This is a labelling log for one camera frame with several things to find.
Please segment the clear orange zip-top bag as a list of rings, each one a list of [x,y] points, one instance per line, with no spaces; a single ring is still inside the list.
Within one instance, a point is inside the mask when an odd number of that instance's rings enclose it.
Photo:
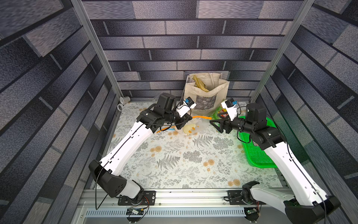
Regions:
[[[187,122],[183,128],[177,129],[176,126],[169,128],[167,130],[175,130],[181,135],[194,135],[198,132],[205,130],[210,125],[210,120],[212,117],[208,116],[193,116],[193,119]]]

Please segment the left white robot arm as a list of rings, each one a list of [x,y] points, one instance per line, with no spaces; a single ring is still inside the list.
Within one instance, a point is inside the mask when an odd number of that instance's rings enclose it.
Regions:
[[[160,94],[157,102],[143,110],[128,134],[101,160],[93,160],[89,164],[95,186],[100,186],[109,197],[125,196],[139,203],[144,189],[133,180],[121,176],[121,173],[137,149],[157,130],[175,126],[181,129],[192,120],[191,110],[196,103],[190,97],[181,103],[169,93]]]

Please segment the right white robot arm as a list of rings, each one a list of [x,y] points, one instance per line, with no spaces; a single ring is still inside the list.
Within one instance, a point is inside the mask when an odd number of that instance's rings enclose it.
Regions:
[[[249,134],[249,141],[272,159],[293,192],[284,194],[251,181],[242,186],[240,196],[227,196],[226,201],[265,203],[284,213],[293,224],[316,224],[339,208],[341,203],[337,197],[329,196],[310,177],[291,151],[284,134],[278,128],[268,126],[265,107],[257,103],[247,104],[245,118],[238,117],[240,105],[233,99],[223,101],[222,108],[227,111],[227,117],[212,120],[210,124],[220,133],[237,130]]]

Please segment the green chips bag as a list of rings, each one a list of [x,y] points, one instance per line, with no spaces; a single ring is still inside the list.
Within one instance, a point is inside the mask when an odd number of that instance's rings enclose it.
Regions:
[[[226,109],[223,109],[221,107],[219,107],[218,109],[216,109],[212,115],[213,120],[216,119],[224,119],[228,116],[228,112]]]

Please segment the beige canvas tote bag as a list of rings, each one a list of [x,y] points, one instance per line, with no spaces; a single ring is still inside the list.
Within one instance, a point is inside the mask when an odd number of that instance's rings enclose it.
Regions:
[[[200,78],[209,92],[204,92],[195,87],[195,81],[192,76],[196,75]],[[197,106],[192,109],[192,113],[196,115],[212,115],[221,103],[226,100],[229,88],[229,81],[222,79],[221,73],[193,73],[187,76],[184,87],[183,98],[192,98]]]

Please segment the white cup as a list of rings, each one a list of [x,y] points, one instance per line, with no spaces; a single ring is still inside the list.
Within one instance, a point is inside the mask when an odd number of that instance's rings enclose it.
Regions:
[[[119,104],[117,105],[118,111],[123,111],[124,105],[129,103],[131,98],[129,96],[126,97],[120,97],[119,98]]]

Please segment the yellow snack packet in tote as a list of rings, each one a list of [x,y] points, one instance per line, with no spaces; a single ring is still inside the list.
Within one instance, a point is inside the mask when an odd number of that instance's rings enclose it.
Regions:
[[[192,80],[195,81],[195,87],[201,89],[204,92],[209,92],[209,90],[206,88],[206,85],[204,84],[204,82],[198,78],[196,75],[192,76]]]

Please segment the right circuit board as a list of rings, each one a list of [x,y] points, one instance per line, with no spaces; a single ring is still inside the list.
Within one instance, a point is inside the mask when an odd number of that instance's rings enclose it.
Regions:
[[[244,214],[245,218],[251,223],[256,223],[260,217],[260,212],[256,208],[244,208]]]

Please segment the circuit board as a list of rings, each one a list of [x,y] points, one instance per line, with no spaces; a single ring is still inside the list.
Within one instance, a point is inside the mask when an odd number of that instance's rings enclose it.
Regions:
[[[144,207],[144,208],[130,207],[126,211],[126,216],[128,216],[128,217],[143,216],[146,213],[147,209],[148,209],[147,207]]]
[[[244,208],[244,214],[245,218],[251,223],[256,223],[260,217],[260,212],[256,208]]]

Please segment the left circuit board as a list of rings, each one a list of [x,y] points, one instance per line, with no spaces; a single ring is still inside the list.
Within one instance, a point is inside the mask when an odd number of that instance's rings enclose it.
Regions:
[[[128,216],[128,217],[143,216],[146,213],[147,209],[148,209],[147,207],[144,207],[144,208],[130,207],[126,211],[126,216]]]

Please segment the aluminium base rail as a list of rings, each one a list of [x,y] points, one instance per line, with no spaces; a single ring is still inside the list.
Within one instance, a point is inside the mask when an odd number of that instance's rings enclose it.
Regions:
[[[224,197],[240,189],[156,189],[149,195],[152,205],[136,207],[120,205],[118,198],[110,198],[103,190],[85,190],[77,206],[73,223],[83,223],[90,218],[123,218],[144,220],[150,217],[244,217],[245,208],[267,207],[264,202],[247,205],[243,202],[225,201]]]

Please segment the left aluminium frame post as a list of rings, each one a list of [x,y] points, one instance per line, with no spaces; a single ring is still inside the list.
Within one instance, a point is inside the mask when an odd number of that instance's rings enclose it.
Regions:
[[[103,68],[104,68],[104,71],[105,71],[110,83],[112,84],[112,86],[114,88],[115,93],[117,94],[117,97],[118,98],[123,97],[123,93],[120,90],[120,87],[119,87],[117,80],[114,76],[114,73],[111,69],[109,61],[104,53],[104,50],[100,44],[99,38],[97,37],[97,35],[95,33],[95,30],[92,26],[89,16],[86,13],[86,10],[84,8],[82,1],[71,0],[71,3],[74,7],[74,10],[75,10],[80,22],[82,23],[82,26],[85,29],[85,32],[92,44],[97,56],[98,56]]]

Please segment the aluminium frame post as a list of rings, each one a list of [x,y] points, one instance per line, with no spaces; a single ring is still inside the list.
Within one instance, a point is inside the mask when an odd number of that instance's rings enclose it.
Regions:
[[[109,61],[104,53],[104,50],[100,44],[99,38],[97,37],[97,35],[95,33],[95,30],[92,26],[89,16],[86,13],[86,10],[84,8],[82,1],[71,0],[71,3],[74,7],[74,10],[75,10],[80,22],[82,23],[82,26],[85,29],[85,32],[92,44],[97,56],[98,56],[103,68],[104,68],[104,71],[105,71],[110,83],[112,84],[112,86],[114,88],[115,93],[117,94],[117,97],[118,98],[123,97],[123,93],[120,90],[120,87],[119,87],[117,80],[114,76],[114,73],[111,69]]]
[[[291,43],[291,40],[293,39],[294,35],[296,34],[297,30],[301,26],[304,18],[307,16],[309,10],[311,9],[312,5],[314,3],[314,0],[305,0],[303,1],[300,9],[298,10],[288,32],[284,36],[282,42],[280,43],[279,48],[277,49],[273,59],[269,63],[265,73],[263,74],[263,77],[261,78],[258,86],[256,87],[253,96],[250,98],[250,103],[255,103],[259,95],[261,94],[264,86],[266,85],[269,77],[275,72],[276,67],[280,59],[282,58],[284,52],[288,48],[289,44]]]

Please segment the right aluminium frame post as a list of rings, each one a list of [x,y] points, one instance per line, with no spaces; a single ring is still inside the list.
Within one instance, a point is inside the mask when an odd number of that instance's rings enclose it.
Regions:
[[[261,78],[258,86],[256,87],[253,96],[250,98],[250,103],[255,103],[259,95],[261,94],[264,86],[266,85],[269,77],[275,72],[276,67],[280,59],[282,58],[284,52],[288,48],[289,44],[291,43],[291,40],[293,39],[294,35],[296,34],[297,30],[301,26],[304,18],[307,16],[309,10],[311,9],[312,5],[314,3],[314,0],[305,0],[303,1],[300,9],[298,10],[288,32],[284,36],[282,42],[280,43],[279,48],[277,49],[273,59],[269,63],[265,73],[263,74],[263,77]]]

